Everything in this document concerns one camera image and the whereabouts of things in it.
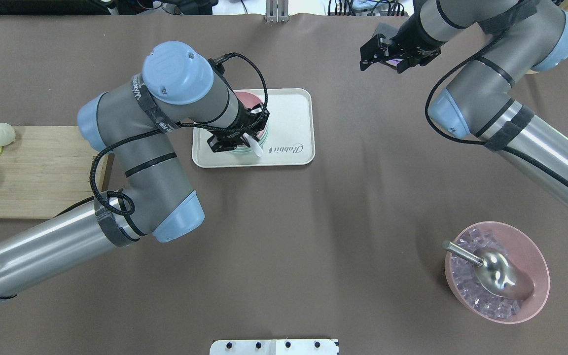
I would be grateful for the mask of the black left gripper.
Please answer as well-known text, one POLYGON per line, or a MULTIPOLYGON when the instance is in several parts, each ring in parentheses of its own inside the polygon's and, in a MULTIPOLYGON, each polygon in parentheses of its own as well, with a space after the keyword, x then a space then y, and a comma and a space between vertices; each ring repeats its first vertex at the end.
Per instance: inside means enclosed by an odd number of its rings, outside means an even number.
POLYGON ((212 136, 207 139, 207 144, 213 153, 233 151, 239 147, 249 148, 249 143, 242 135, 248 133, 254 137, 255 132, 251 128, 257 125, 268 111, 265 104, 264 106, 256 106, 254 110, 250 111, 239 99, 236 101, 238 101, 238 113, 232 125, 224 131, 211 131, 212 136))

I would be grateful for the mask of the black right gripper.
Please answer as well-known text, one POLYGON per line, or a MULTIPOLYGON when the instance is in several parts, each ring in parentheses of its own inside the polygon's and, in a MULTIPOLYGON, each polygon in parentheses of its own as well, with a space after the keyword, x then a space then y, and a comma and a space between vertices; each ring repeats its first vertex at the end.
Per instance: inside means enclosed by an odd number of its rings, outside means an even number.
POLYGON ((442 42, 424 30, 422 21, 412 16, 399 27, 397 35, 385 40, 384 34, 376 34, 360 47, 360 70, 365 71, 374 63, 402 58, 396 65, 401 74, 409 68, 424 67, 440 54, 442 42))

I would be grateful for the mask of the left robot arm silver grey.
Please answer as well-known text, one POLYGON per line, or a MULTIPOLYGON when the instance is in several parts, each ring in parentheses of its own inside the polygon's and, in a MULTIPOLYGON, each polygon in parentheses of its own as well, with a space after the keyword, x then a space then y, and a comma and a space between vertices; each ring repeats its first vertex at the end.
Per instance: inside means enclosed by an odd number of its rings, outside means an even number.
POLYGON ((205 59, 183 42, 154 47, 128 82, 77 113, 81 135, 98 153, 92 197, 0 241, 0 304, 19 292, 115 248, 154 236, 175 240, 204 220, 195 189, 168 134, 203 129, 214 151, 257 143, 266 104, 246 107, 223 77, 231 52, 205 59))

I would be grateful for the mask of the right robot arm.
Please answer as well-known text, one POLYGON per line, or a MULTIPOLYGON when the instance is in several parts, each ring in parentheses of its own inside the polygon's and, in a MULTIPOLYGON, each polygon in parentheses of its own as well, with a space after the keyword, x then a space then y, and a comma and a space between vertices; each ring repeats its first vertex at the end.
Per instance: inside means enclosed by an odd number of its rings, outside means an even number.
POLYGON ((528 72, 568 58, 568 14, 551 0, 426 0, 401 27, 377 27, 360 69, 424 67, 475 24, 491 40, 443 76, 445 88, 433 87, 426 120, 449 140, 501 155, 568 206, 568 137, 509 93, 528 72))

